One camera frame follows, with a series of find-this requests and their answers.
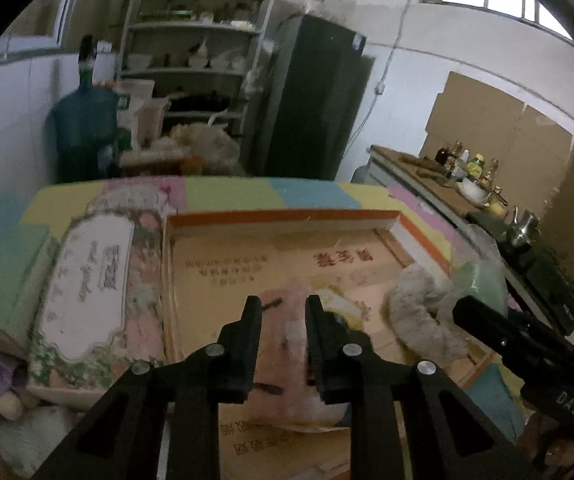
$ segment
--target black cable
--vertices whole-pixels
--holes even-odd
[[[387,78],[387,73],[389,72],[389,66],[391,65],[392,59],[394,58],[394,51],[398,48],[398,43],[400,43],[400,38],[402,38],[402,36],[403,36],[403,24],[405,23],[405,17],[407,16],[407,12],[409,11],[410,7],[411,7],[411,0],[407,0],[407,2],[405,3],[405,7],[403,8],[403,11],[400,14],[400,21],[398,22],[398,34],[396,35],[396,40],[394,40],[394,44],[393,44],[391,50],[389,51],[389,57],[387,58],[387,63],[385,63],[385,70],[382,72],[382,76],[381,76],[381,79],[378,81],[377,88],[381,84],[385,83],[385,79]],[[369,110],[367,112],[367,115],[365,116],[365,119],[363,119],[363,122],[360,124],[360,126],[358,126],[358,128],[356,128],[356,131],[347,140],[347,147],[345,148],[345,151],[343,152],[343,157],[341,159],[341,162],[345,159],[345,157],[347,156],[347,153],[349,153],[350,148],[353,146],[353,144],[356,142],[356,140],[358,139],[358,137],[362,133],[363,128],[365,127],[365,124],[369,120],[369,116],[371,116],[371,113],[373,112],[373,109],[376,106],[376,101],[378,101],[378,98],[380,96],[381,95],[379,93],[374,94],[373,100],[371,101],[371,105],[369,106]]]

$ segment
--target white bowl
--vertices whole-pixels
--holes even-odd
[[[475,184],[468,178],[463,178],[462,182],[458,183],[458,191],[470,202],[482,205],[488,196],[488,192],[482,189],[478,184]]]
[[[201,56],[190,56],[187,63],[190,68],[205,68],[209,59]]]
[[[151,65],[154,57],[151,54],[129,54],[127,56],[128,70],[145,70]]]

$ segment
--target open cardboard box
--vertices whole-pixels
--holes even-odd
[[[404,215],[380,210],[277,210],[169,216],[163,238],[163,320],[169,362],[216,341],[249,295],[298,281],[335,290],[363,311],[363,330],[384,359],[412,355],[381,317],[387,291],[409,264],[438,283],[449,264]],[[466,386],[492,353],[474,343],[446,371]],[[332,478],[349,469],[349,431],[294,433],[249,422],[248,406],[221,405],[221,464],[231,480]]]

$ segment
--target white label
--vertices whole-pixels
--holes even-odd
[[[78,361],[124,327],[124,295],[133,223],[99,215],[69,231],[57,262],[40,328],[45,343]]]
[[[353,37],[352,48],[354,50],[360,50],[362,44],[363,44],[363,36],[361,36],[360,34],[356,34]]]

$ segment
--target yellow foam tile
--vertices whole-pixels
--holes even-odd
[[[71,220],[84,215],[103,187],[102,182],[45,187],[33,197],[20,222],[47,225],[51,236],[61,240]]]

